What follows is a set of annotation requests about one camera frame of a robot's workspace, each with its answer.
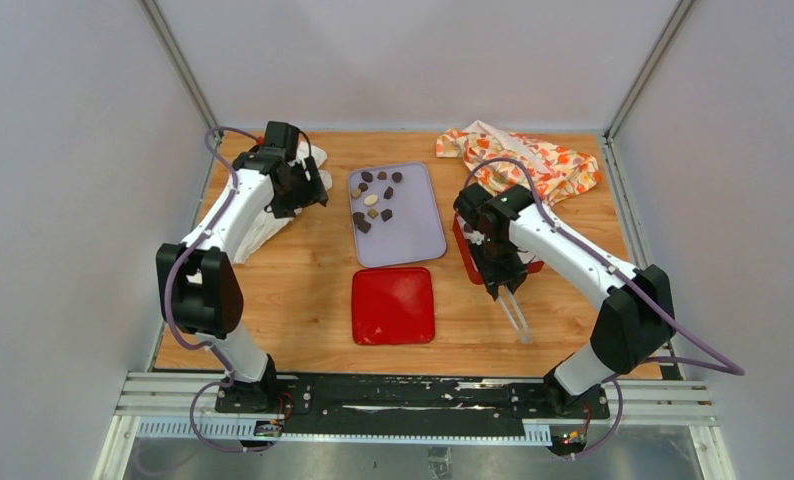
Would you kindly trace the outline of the metal tweezers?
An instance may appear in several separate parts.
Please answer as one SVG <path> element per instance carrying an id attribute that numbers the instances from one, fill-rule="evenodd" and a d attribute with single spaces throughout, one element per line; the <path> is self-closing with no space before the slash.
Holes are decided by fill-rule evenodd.
<path id="1" fill-rule="evenodd" d="M 522 344 L 529 344 L 532 341 L 532 331 L 527 320 L 508 287 L 502 287 L 497 302 L 501 306 L 510 325 L 513 327 L 518 340 Z"/>

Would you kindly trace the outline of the dark square chocolate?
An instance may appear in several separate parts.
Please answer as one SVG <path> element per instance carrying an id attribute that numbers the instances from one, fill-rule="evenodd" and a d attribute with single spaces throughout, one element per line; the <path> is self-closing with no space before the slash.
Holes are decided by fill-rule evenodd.
<path id="1" fill-rule="evenodd" d="M 360 232 L 365 234 L 367 234 L 372 227 L 372 225 L 369 222 L 364 220 L 356 222 L 355 225 Z"/>

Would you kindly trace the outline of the red box lid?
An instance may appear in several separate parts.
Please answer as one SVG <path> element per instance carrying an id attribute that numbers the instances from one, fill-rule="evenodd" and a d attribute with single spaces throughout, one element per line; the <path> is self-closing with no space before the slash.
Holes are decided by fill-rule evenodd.
<path id="1" fill-rule="evenodd" d="M 436 334 L 430 272 L 423 267 L 357 271 L 351 287 L 352 337 L 361 346 L 415 345 Z"/>

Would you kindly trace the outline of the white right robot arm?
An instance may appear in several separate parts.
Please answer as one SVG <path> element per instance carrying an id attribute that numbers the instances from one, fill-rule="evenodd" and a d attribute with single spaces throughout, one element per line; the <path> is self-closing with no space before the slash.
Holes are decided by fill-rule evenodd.
<path id="1" fill-rule="evenodd" d="M 463 188 L 456 220 L 486 292 L 500 303 L 514 327 L 526 321 L 514 302 L 536 257 L 576 287 L 597 311 L 589 340 L 543 378 L 540 395 L 557 417 L 569 417 L 584 395 L 607 379 L 628 374 L 676 333 L 668 322 L 673 300 L 667 274 L 618 260 L 553 215 L 527 188 L 497 196 L 479 185 Z"/>

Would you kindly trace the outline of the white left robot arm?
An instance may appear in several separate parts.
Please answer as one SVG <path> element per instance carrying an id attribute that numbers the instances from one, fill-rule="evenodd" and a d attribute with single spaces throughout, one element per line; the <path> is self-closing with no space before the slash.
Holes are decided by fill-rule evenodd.
<path id="1" fill-rule="evenodd" d="M 299 127 L 268 122 L 254 146 L 233 161 L 214 141 L 224 131 L 214 127 L 204 137 L 228 173 L 219 199 L 181 241 L 157 250 L 161 314 L 182 348 L 207 350 L 221 363 L 223 399 L 266 413 L 282 396 L 275 362 L 242 321 L 244 297 L 233 258 L 256 220 L 293 219 L 306 207 L 326 205 L 328 194 L 314 146 Z"/>

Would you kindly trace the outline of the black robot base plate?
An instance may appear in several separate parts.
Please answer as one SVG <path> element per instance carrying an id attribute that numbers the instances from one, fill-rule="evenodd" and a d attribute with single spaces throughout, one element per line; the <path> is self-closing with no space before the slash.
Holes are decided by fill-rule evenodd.
<path id="1" fill-rule="evenodd" d="M 266 394 L 241 382 L 215 396 L 218 413 L 276 414 L 295 434 L 504 437 L 527 420 L 575 427 L 610 416 L 607 394 L 593 387 L 570 400 L 538 378 L 418 375 L 280 375 Z"/>

